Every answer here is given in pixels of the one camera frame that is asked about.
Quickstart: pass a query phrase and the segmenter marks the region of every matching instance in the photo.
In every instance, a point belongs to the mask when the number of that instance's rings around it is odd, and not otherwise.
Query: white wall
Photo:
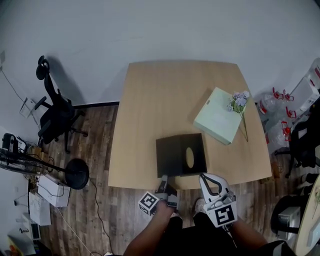
[[[23,102],[16,96],[2,72],[0,72],[0,88],[0,125],[25,141],[38,143],[39,128],[32,116],[26,119],[20,114]],[[19,86],[16,86],[16,91],[20,97],[24,95]]]
[[[41,55],[77,104],[118,101],[128,63],[237,63],[253,95],[290,91],[320,56],[313,0],[12,0],[0,19],[3,70],[26,96],[46,94]]]
[[[0,126],[0,138],[8,133]],[[9,249],[7,234],[17,229],[16,219],[21,218],[22,213],[27,213],[25,206],[15,206],[14,200],[28,191],[28,181],[20,173],[0,168],[0,250]],[[28,205],[28,196],[18,199],[23,205]]]

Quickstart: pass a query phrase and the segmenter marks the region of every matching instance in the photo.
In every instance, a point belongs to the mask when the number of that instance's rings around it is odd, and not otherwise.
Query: black office chair
[[[297,164],[295,167],[311,167],[320,166],[320,159],[316,157],[316,147],[320,145],[320,132],[318,131],[318,123],[320,120],[320,105],[315,105],[310,110],[311,115],[307,121],[299,122],[291,133],[291,141],[289,142],[290,150],[276,151],[277,155],[291,155],[289,163],[289,172],[285,175],[289,178],[294,165],[295,159]],[[299,138],[299,131],[306,129],[306,134]]]
[[[71,100],[67,99],[66,101],[62,97],[59,89],[58,93],[56,93],[49,72],[49,62],[45,59],[45,56],[41,56],[38,60],[36,77],[39,80],[44,79],[44,87],[53,105],[46,103],[47,97],[43,97],[34,107],[35,110],[39,108],[40,105],[48,108],[40,119],[41,130],[38,132],[38,136],[43,138],[45,144],[49,144],[53,139],[57,142],[58,137],[64,133],[64,150],[69,154],[69,132],[80,133],[83,134],[84,137],[88,136],[88,133],[72,127],[78,117],[84,116],[85,113],[80,111],[75,115],[75,108],[71,105]]]

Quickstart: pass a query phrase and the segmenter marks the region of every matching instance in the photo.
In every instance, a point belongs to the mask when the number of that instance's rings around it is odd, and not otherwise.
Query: wooden floor
[[[87,131],[88,137],[72,134],[69,137],[70,155],[64,152],[63,137],[58,142],[53,141],[45,149],[60,167],[65,167],[73,158],[81,158],[87,162],[90,177],[98,188],[99,213],[110,236],[111,245],[98,218],[96,190],[91,183],[82,190],[72,189],[68,207],[61,208],[61,212],[91,252],[104,255],[112,246],[114,254],[123,254],[129,242],[150,220],[137,207],[137,201],[145,191],[108,187],[110,153],[118,107],[93,107],[83,110],[86,115],[76,121],[75,127]],[[284,176],[288,171],[289,157],[282,155],[272,157],[271,160],[277,160],[281,178],[264,184],[254,181],[231,186],[237,195],[238,215],[270,242],[276,239],[270,229],[270,217],[278,200],[294,191],[303,174],[317,172],[316,168],[297,168],[293,170],[290,178],[286,179]],[[63,179],[63,173],[56,175]],[[184,227],[193,225],[192,207],[201,196],[199,189],[179,191],[179,212],[184,220]],[[88,251],[63,221],[57,209],[52,206],[50,209],[52,225],[41,228],[44,244],[60,256],[88,256]]]

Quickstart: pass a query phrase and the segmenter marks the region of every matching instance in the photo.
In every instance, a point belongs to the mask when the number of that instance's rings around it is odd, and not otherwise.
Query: black round stand
[[[82,159],[72,159],[66,165],[67,172],[64,174],[66,184],[74,189],[83,189],[89,180],[89,168]]]

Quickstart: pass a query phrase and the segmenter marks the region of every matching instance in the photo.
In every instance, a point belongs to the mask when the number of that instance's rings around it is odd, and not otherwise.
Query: wooden table
[[[156,139],[202,133],[208,173],[230,185],[270,177],[265,134],[255,103],[245,110],[248,140],[240,125],[233,142],[223,145],[194,127],[193,121],[215,87],[228,93],[249,90],[239,67],[211,61],[131,63],[126,74],[111,150],[108,185],[158,188]],[[198,189],[199,178],[176,177],[176,189]]]
[[[297,256],[305,256],[314,247],[314,245],[310,247],[308,246],[308,237],[310,230],[320,218],[320,205],[318,205],[318,207],[316,208],[316,190],[320,191],[320,175],[313,184],[312,191],[310,193],[308,203],[305,207],[305,211],[302,217],[299,232],[296,237],[294,251]]]

